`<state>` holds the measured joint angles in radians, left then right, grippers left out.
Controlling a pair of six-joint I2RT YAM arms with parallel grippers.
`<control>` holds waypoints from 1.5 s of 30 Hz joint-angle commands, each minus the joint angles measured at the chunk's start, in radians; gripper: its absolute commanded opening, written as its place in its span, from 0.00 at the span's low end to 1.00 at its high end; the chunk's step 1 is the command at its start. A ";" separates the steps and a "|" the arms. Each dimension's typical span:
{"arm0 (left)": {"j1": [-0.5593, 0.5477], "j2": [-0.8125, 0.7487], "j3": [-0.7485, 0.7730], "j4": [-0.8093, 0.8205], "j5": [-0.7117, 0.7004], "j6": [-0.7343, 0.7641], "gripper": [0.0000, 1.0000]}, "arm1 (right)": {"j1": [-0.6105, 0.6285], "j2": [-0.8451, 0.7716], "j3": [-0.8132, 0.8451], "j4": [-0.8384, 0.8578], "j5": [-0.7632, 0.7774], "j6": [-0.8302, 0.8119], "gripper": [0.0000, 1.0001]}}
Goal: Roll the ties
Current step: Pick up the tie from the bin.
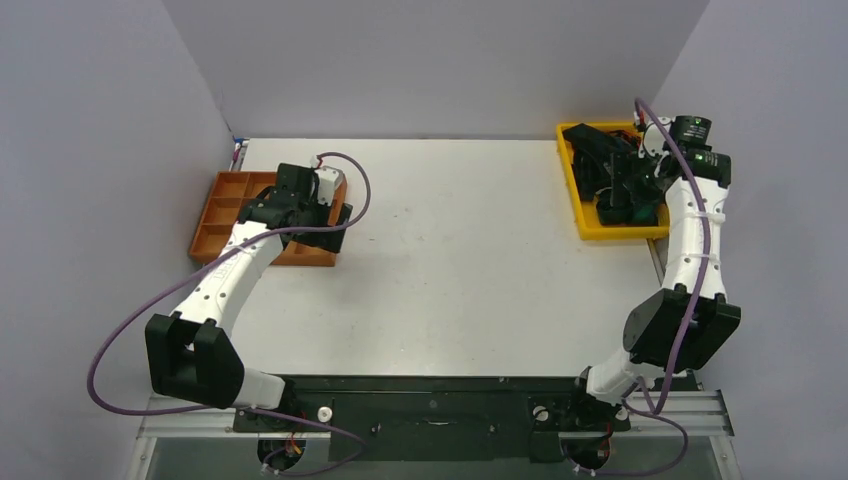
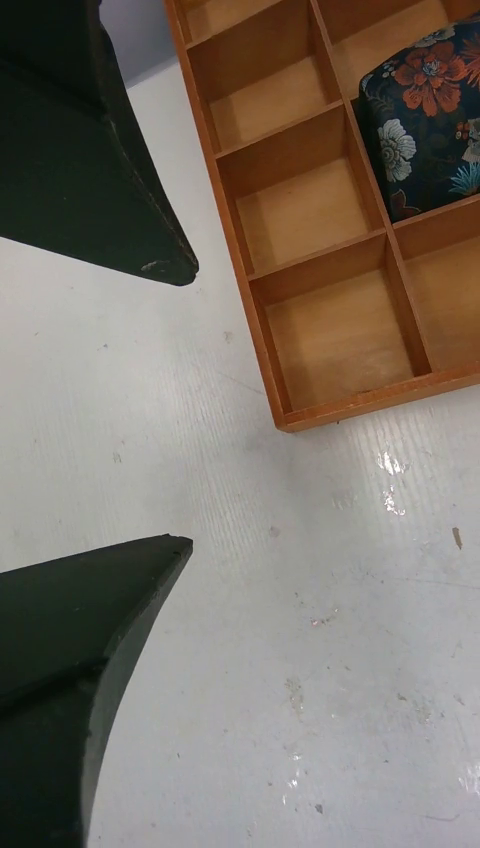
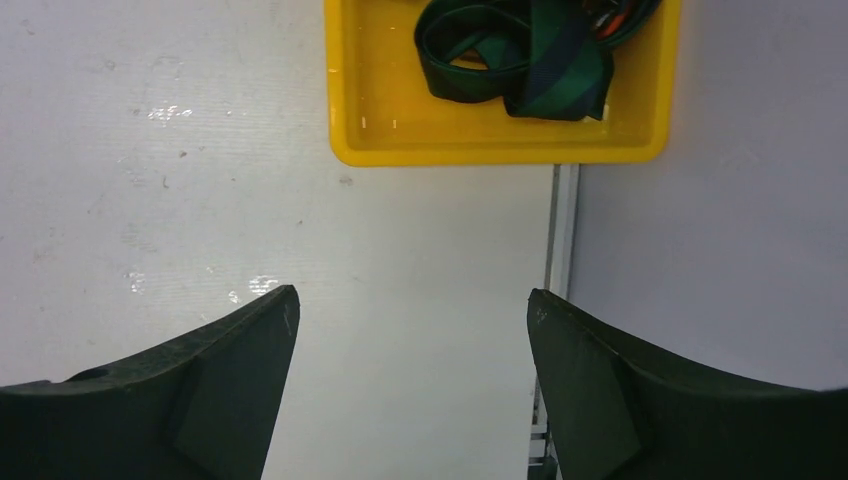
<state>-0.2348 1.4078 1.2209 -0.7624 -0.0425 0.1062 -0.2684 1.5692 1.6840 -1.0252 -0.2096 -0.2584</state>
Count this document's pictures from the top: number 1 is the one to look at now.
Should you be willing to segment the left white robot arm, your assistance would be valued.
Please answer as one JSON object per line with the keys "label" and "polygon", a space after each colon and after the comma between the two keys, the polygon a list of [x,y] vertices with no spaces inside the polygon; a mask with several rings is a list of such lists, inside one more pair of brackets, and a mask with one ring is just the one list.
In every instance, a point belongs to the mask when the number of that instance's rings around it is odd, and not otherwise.
{"label": "left white robot arm", "polygon": [[215,408],[259,407],[272,429],[291,427],[298,402],[284,379],[248,368],[230,333],[264,271],[292,242],[330,254],[341,250],[352,207],[342,199],[347,180],[337,169],[278,166],[272,184],[247,189],[213,268],[168,315],[145,327],[153,390]]}

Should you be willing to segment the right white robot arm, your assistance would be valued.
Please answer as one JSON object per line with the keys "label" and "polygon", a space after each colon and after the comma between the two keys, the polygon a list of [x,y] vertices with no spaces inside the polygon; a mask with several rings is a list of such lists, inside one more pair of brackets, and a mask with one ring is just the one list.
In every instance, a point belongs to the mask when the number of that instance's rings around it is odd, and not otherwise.
{"label": "right white robot arm", "polygon": [[731,159],[707,145],[710,127],[685,115],[639,123],[638,158],[649,169],[637,177],[663,194],[669,213],[665,273],[660,289],[629,314],[618,350],[589,368],[586,388],[565,398],[565,416],[578,427],[598,420],[603,402],[620,403],[639,379],[703,368],[740,324],[720,258]]}

